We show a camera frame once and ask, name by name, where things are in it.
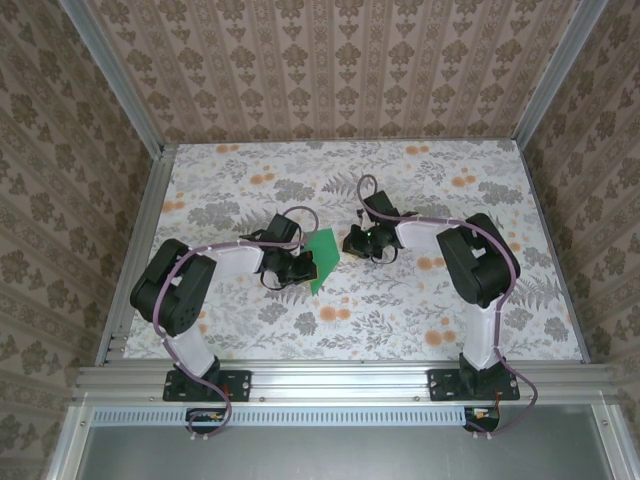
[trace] green object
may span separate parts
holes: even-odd
[[[320,287],[322,287],[324,281],[340,261],[340,252],[336,239],[333,236],[333,230],[330,228],[318,230],[307,244],[305,250],[311,250],[313,253],[313,263],[318,267],[318,278],[311,281],[311,294],[316,295],[320,291]]]

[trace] floral tablecloth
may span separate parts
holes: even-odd
[[[581,359],[549,245],[515,143],[501,141],[306,142],[182,145],[152,254],[168,238],[192,245],[235,240],[302,204],[332,228],[341,247],[359,208],[355,185],[376,175],[401,211],[467,218],[487,213],[510,243],[522,275],[504,309],[510,359]],[[311,228],[305,213],[293,218]],[[341,253],[317,296],[308,285],[264,288],[258,275],[212,284],[199,328],[220,358],[457,358],[464,303],[435,238],[402,250],[391,265]],[[166,357],[137,314],[125,357]]]

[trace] wallpaper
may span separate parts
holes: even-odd
[[[40,478],[149,158],[55,1],[0,2],[0,477]]]
[[[577,0],[90,0],[166,143],[509,137]]]
[[[580,360],[558,272],[515,142],[357,141],[178,148],[153,253],[169,238],[188,245],[233,241],[266,228],[276,212],[313,208],[340,250],[353,223],[356,183],[375,174],[400,212],[465,219],[491,216],[522,275],[503,307],[501,345],[511,360]],[[364,194],[372,193],[369,188]],[[303,228],[310,216],[291,212]],[[209,288],[198,326],[220,358],[272,360],[453,360],[465,341],[467,304],[456,293],[435,235],[395,262],[352,255],[311,296],[308,284],[267,290],[259,275]],[[266,285],[274,285],[265,278]],[[165,357],[136,315],[125,356]]]
[[[525,156],[595,361],[640,435],[640,3],[610,1]]]

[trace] purple cable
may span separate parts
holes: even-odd
[[[298,210],[298,209],[307,210],[313,215],[313,218],[315,220],[315,227],[312,230],[311,234],[309,235],[309,239],[311,239],[311,237],[318,231],[318,227],[320,225],[320,220],[318,219],[318,214],[315,211],[313,211],[312,209],[310,209],[309,207],[298,206],[298,207],[292,207],[292,208],[288,209],[285,212],[285,215],[287,213],[289,213],[290,211],[292,211],[292,210]],[[180,361],[180,358],[178,357],[176,352],[171,347],[171,345],[169,345],[169,342],[166,341],[168,335],[160,327],[159,316],[160,316],[160,305],[162,305],[162,301],[164,300],[164,296],[167,294],[167,290],[169,290],[169,285],[171,285],[171,282],[176,277],[176,274],[178,273],[178,271],[180,271],[180,268],[182,267],[182,265],[184,265],[187,260],[189,260],[194,255],[197,255],[198,253],[217,250],[219,248],[228,248],[228,247],[237,247],[237,246],[296,247],[296,246],[302,245],[304,243],[305,243],[305,241],[289,242],[289,243],[272,243],[272,242],[259,242],[259,241],[258,242],[253,242],[253,241],[237,240],[235,242],[224,242],[224,243],[218,243],[216,245],[207,245],[207,246],[203,246],[203,247],[197,247],[197,248],[194,248],[194,249],[188,251],[180,260],[178,260],[178,262],[173,266],[173,268],[169,272],[169,275],[167,275],[167,279],[164,281],[164,284],[162,285],[162,288],[160,288],[160,293],[158,294],[158,299],[156,300],[156,304],[153,307],[152,320],[153,320],[153,329],[154,329],[154,331],[162,339],[162,344],[164,345],[165,350],[167,351],[169,356],[172,358],[172,360],[175,362],[176,366],[180,370],[182,370],[184,372],[184,374],[187,377],[189,377],[191,380],[193,380],[194,382],[197,382],[197,383],[199,383],[201,385],[204,385],[205,387],[210,388],[211,390],[216,392],[220,396],[220,398],[222,398],[222,400],[224,401],[225,406],[226,406],[226,415],[225,415],[224,419],[222,420],[222,423],[218,426],[218,428],[216,430],[214,430],[211,433],[211,435],[208,435],[208,434],[200,435],[201,437],[208,438],[209,436],[217,435],[229,423],[229,421],[231,420],[231,414],[232,414],[231,400],[229,400],[229,397],[220,388],[218,388],[217,385],[214,385],[213,383],[208,382],[208,381],[198,377],[197,375],[192,373],[187,367],[185,367],[182,364],[182,362]],[[191,433],[192,438],[195,438],[196,436],[198,436],[198,434],[196,434],[196,432],[194,432],[193,428],[192,428],[193,419],[196,418],[197,416],[199,416],[197,413],[192,415],[191,418],[189,419],[189,422],[188,422],[188,425],[187,425],[187,428],[188,428],[189,432]]]
[[[525,418],[525,416],[531,411],[531,409],[534,407],[534,405],[538,401],[538,389],[533,384],[533,382],[531,380],[529,380],[527,377],[525,377],[524,375],[522,375],[520,372],[515,370],[511,365],[509,365],[507,363],[507,361],[502,357],[502,353],[500,353],[500,347],[499,347],[499,343],[500,343],[500,323],[501,323],[500,322],[500,317],[502,315],[502,306],[506,303],[509,295],[511,295],[511,292],[513,292],[513,289],[516,286],[516,279],[517,279],[516,268],[515,268],[515,265],[513,264],[513,261],[511,260],[511,257],[509,256],[509,253],[502,246],[502,244],[493,235],[491,235],[489,232],[487,232],[483,228],[480,228],[480,227],[478,227],[476,225],[473,225],[471,223],[467,223],[464,220],[456,220],[456,219],[453,219],[453,218],[449,218],[449,219],[446,219],[446,218],[428,218],[428,217],[422,217],[421,218],[420,216],[418,216],[418,217],[395,217],[395,216],[384,215],[382,213],[376,212],[373,208],[371,208],[369,205],[367,205],[364,202],[364,198],[362,197],[362,193],[361,193],[362,184],[367,179],[371,180],[373,182],[374,193],[378,191],[378,181],[376,180],[376,178],[373,175],[366,174],[366,175],[363,175],[362,177],[360,177],[360,180],[358,181],[358,185],[356,186],[356,194],[358,195],[358,200],[360,201],[360,203],[362,204],[362,206],[364,207],[364,209],[367,212],[375,215],[376,217],[383,218],[385,220],[392,220],[394,222],[412,222],[412,221],[416,221],[417,220],[419,222],[431,223],[431,224],[435,224],[435,225],[452,225],[452,226],[468,228],[469,230],[472,230],[472,231],[476,232],[477,234],[482,235],[484,238],[486,238],[489,241],[489,243],[491,243],[494,247],[496,247],[496,249],[500,252],[502,257],[505,259],[505,262],[507,263],[507,268],[509,269],[509,275],[511,276],[511,281],[509,282],[509,288],[507,288],[507,290],[505,291],[504,295],[500,298],[500,300],[498,300],[498,303],[496,304],[496,321],[495,321],[495,328],[494,328],[494,331],[493,331],[493,351],[496,353],[496,355],[498,356],[498,359],[500,360],[500,363],[502,363],[502,365],[504,366],[504,368],[507,371],[509,371],[510,373],[515,375],[516,377],[520,378],[523,382],[525,382],[527,385],[529,385],[529,387],[533,391],[533,395],[531,397],[531,401],[529,402],[529,405],[526,406],[526,408],[520,413],[520,415],[518,415],[518,417],[513,422],[511,422],[509,425],[507,425],[505,427],[502,427],[502,428],[500,428],[500,429],[498,429],[498,430],[496,430],[496,431],[494,431],[492,433],[487,432],[485,429],[483,429],[482,427],[476,425],[475,423],[467,421],[467,424],[472,426],[473,428],[477,429],[481,433],[484,433],[487,437],[490,437],[490,436],[493,436],[493,435],[500,435],[501,433],[508,432],[513,427],[518,425]]]

